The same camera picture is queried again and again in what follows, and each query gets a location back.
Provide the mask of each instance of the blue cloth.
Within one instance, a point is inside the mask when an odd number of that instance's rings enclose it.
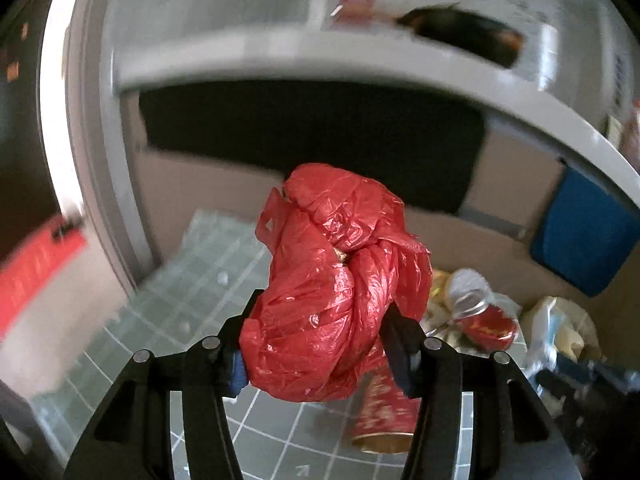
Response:
[[[636,216],[567,168],[530,254],[587,296],[596,296],[607,288],[639,238]]]
[[[242,353],[236,350],[234,352],[234,362],[231,367],[231,384],[229,384],[232,397],[237,397],[247,384],[249,384],[249,378],[246,374],[246,368],[244,367],[244,359],[242,358]]]

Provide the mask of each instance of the food container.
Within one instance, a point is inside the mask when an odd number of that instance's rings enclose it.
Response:
[[[517,323],[499,307],[489,304],[483,290],[468,291],[452,307],[460,330],[487,352],[508,349],[518,333]]]
[[[353,431],[353,445],[363,452],[409,451],[420,399],[409,399],[396,386],[388,365],[374,372]]]

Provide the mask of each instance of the crumpled trash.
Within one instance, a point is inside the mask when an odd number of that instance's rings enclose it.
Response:
[[[546,296],[520,319],[529,344],[530,374],[556,365],[556,352],[573,361],[602,357],[593,320],[582,307],[564,298]]]
[[[404,230],[404,204],[370,178],[303,164],[273,189],[255,234],[273,255],[269,286],[240,346],[253,386],[293,402],[348,397],[386,361],[387,307],[419,320],[427,249]]]

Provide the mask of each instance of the screw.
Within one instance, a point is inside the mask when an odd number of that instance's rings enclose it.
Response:
[[[202,340],[202,346],[207,350],[215,350],[220,346],[220,339],[214,335],[210,335]]]
[[[494,354],[494,361],[501,365],[507,365],[509,361],[511,361],[511,357],[506,352],[496,352]]]
[[[145,363],[151,354],[149,350],[138,350],[135,354],[133,354],[133,360],[137,363]]]
[[[440,350],[442,348],[442,341],[437,337],[428,337],[424,340],[424,346],[429,350]]]

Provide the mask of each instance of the red can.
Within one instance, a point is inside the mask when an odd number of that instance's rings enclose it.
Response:
[[[463,317],[458,325],[471,341],[487,352],[507,350],[518,333],[517,323],[495,305],[489,305],[475,316]]]
[[[373,373],[352,443],[363,452],[409,451],[418,421],[420,399],[409,399],[396,386],[388,365]]]

